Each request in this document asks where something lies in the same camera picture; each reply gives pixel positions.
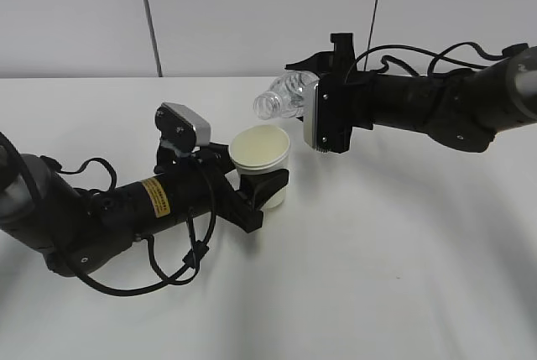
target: black cable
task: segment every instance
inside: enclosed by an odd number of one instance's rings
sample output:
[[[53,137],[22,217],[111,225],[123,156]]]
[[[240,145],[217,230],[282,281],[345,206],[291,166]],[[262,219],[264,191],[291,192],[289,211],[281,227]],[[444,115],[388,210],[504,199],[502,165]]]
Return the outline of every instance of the black cable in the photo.
[[[207,245],[209,243],[209,240],[211,240],[212,233],[215,231],[215,225],[216,225],[216,196],[215,191],[212,188],[211,181],[209,180],[209,177],[207,177],[207,174],[203,170],[203,167],[201,167],[197,161],[194,161],[194,166],[197,168],[198,171],[200,171],[201,176],[205,180],[207,184],[207,188],[209,189],[209,196],[211,197],[211,219],[209,220],[209,227],[207,228],[207,232],[205,236],[203,237],[203,243]]]
[[[116,170],[112,167],[110,163],[108,163],[108,161],[106,161],[102,157],[93,157],[91,159],[86,160],[84,163],[81,164],[80,168],[76,171],[63,171],[61,164],[57,160],[54,160],[47,156],[40,156],[40,158],[56,173],[63,174],[63,175],[77,175],[86,171],[86,168],[90,163],[93,163],[93,162],[99,163],[106,169],[106,171],[110,175],[110,186],[108,187],[108,192],[112,192],[113,190],[116,189],[116,186],[117,186]],[[97,192],[103,192],[103,191],[94,189],[94,190],[90,190],[90,192],[97,193]]]
[[[184,280],[176,280],[171,279],[167,274],[164,273],[164,271],[160,268],[159,264],[157,263],[157,259],[154,254],[154,236],[148,235],[144,236],[143,239],[148,242],[148,254],[149,254],[149,264],[151,265],[151,269],[163,280],[168,282],[169,284],[172,284],[174,286],[182,286],[185,284],[189,284],[192,280],[196,278],[198,273],[200,272],[200,261],[197,258],[196,255],[196,230],[194,229],[194,219],[192,218],[192,214],[189,211],[188,217],[186,218],[186,225],[188,227],[188,235],[190,239],[190,250],[192,252],[192,258],[194,261],[194,273],[192,276],[190,276],[188,279]],[[185,271],[190,266],[185,264],[181,269],[185,269]]]
[[[375,5],[373,7],[373,16],[371,17],[371,27],[369,28],[368,50],[371,48],[371,40],[373,39],[373,28],[375,27],[375,19],[377,18],[377,8],[378,8],[378,0],[375,0]],[[367,67],[368,67],[368,58],[366,56],[366,61],[363,64],[363,70],[365,71]]]
[[[380,63],[383,64],[383,67],[380,69],[374,70],[375,72],[379,74],[386,73],[389,70],[389,64],[395,64],[397,66],[400,66],[402,69],[404,69],[412,77],[420,77],[420,74],[418,73],[416,69],[414,69],[412,66],[410,66],[403,60],[400,60],[399,58],[395,58],[392,55],[383,55],[383,57],[380,59]]]
[[[84,282],[85,284],[93,288],[94,290],[97,290],[105,295],[113,295],[116,297],[132,297],[135,295],[146,295],[147,293],[152,293],[156,290],[160,290],[169,285],[169,283],[165,281],[160,281],[156,284],[151,284],[149,286],[138,288],[138,289],[130,289],[130,290],[114,289],[114,288],[105,286],[104,284],[97,282],[88,274],[86,274],[84,271],[82,271],[78,267],[78,265],[76,265],[75,262],[71,259],[69,254],[64,250],[64,248],[60,244],[60,240],[57,238],[55,233],[51,230],[49,226],[49,213],[45,210],[43,206],[43,198],[41,197],[41,194],[39,193],[39,189],[35,183],[34,177],[30,173],[30,170],[28,166],[26,165],[26,163],[24,162],[24,159],[22,158],[20,153],[17,151],[17,149],[13,146],[13,144],[9,141],[9,139],[6,138],[6,136],[1,132],[0,132],[0,144],[6,149],[6,152],[8,153],[9,157],[11,157],[14,164],[17,166],[18,171],[23,177],[24,184],[26,184],[26,187],[28,188],[29,194],[35,205],[35,210],[37,211],[37,214],[38,214],[37,218],[39,219],[39,222],[41,222],[41,225],[49,234],[50,240],[52,241],[55,249],[60,255],[60,258],[65,262],[65,264],[67,265],[67,268],[69,268],[69,270],[78,279],[80,279],[82,282]],[[172,274],[169,278],[177,279],[187,269],[188,267],[184,266],[183,268],[181,268],[180,270]]]
[[[435,58],[433,58],[433,60],[429,64],[429,67],[427,68],[427,76],[432,77],[435,74],[435,67],[439,60],[441,60],[445,55],[452,52],[454,49],[457,49],[464,45],[468,45],[472,47],[477,52],[477,54],[480,57],[482,57],[484,60],[498,61],[498,60],[503,60],[506,58],[503,55],[490,55],[486,53],[485,50],[481,47],[481,45],[479,45],[478,43],[474,43],[472,41],[465,41],[464,43],[458,43],[458,44],[452,45],[449,48],[446,48],[445,50],[440,52]]]
[[[370,50],[367,50],[367,51],[361,53],[352,62],[352,64],[349,66],[349,69],[348,69],[347,73],[345,74],[345,83],[347,83],[347,81],[348,81],[349,75],[352,72],[352,68],[354,68],[357,65],[358,62],[360,62],[362,59],[366,58],[367,56],[369,56],[373,52],[377,52],[377,51],[381,51],[381,50],[408,50],[408,51],[418,52],[420,54],[428,55],[428,56],[432,56],[432,57],[439,56],[439,54],[436,54],[434,52],[424,50],[424,49],[418,48],[418,47],[411,47],[409,45],[404,45],[404,44],[379,45],[377,47],[373,47]],[[465,67],[468,67],[468,68],[473,68],[473,69],[478,69],[478,70],[486,68],[486,66],[483,66],[483,65],[471,64],[469,62],[464,62],[462,60],[453,60],[452,58],[448,58],[446,56],[441,56],[439,59],[444,60],[446,62],[450,62],[450,63],[455,64],[455,65],[465,66]]]
[[[207,188],[209,190],[209,195],[211,197],[211,219],[209,220],[209,226],[207,228],[206,234],[203,237],[203,241],[200,242],[202,245],[207,246],[209,241],[211,240],[212,234],[215,230],[216,225],[216,196],[215,191],[212,187],[211,181],[209,180],[209,177],[207,177],[205,171],[203,170],[203,167],[199,165],[199,163],[194,159],[192,160],[194,166],[198,171],[200,171],[201,176],[205,180],[207,184]],[[155,253],[154,253],[154,236],[147,235],[143,236],[143,239],[148,242],[148,256],[149,256],[149,264],[151,265],[151,269],[162,279],[167,282],[169,282],[172,285],[184,285],[190,283],[194,278],[197,276],[198,272],[200,271],[200,260],[201,258],[196,257],[196,230],[194,229],[194,220],[192,219],[192,214],[189,211],[188,216],[186,218],[186,224],[189,228],[189,238],[190,238],[190,250],[193,255],[193,262],[194,262],[194,274],[186,279],[186,280],[173,280],[171,279],[159,266],[157,263]]]

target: label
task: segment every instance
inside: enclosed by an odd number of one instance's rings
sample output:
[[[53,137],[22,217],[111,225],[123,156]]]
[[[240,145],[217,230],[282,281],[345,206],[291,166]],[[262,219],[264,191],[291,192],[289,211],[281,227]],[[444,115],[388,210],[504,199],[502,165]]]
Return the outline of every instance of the label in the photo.
[[[164,192],[164,188],[156,178],[148,178],[141,181],[143,188],[148,192],[151,203],[153,203],[154,215],[159,218],[167,216],[170,213],[168,196]]]

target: white cup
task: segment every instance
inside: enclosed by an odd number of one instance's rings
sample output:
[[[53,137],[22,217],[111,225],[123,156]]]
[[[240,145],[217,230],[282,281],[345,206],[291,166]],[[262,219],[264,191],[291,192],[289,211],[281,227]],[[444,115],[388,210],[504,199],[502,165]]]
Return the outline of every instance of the white cup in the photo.
[[[287,169],[289,135],[274,125],[259,125],[238,134],[229,145],[229,155],[240,175],[266,174]],[[279,190],[262,209],[271,209],[285,199],[287,187]]]

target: clear plastic bottle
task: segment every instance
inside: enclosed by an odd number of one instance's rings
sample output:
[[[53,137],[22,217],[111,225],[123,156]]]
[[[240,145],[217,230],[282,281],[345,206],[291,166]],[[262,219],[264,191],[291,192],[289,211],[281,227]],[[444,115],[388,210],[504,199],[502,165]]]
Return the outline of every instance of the clear plastic bottle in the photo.
[[[319,77],[307,71],[288,72],[280,76],[268,90],[253,102],[253,110],[261,119],[302,117],[303,90]]]

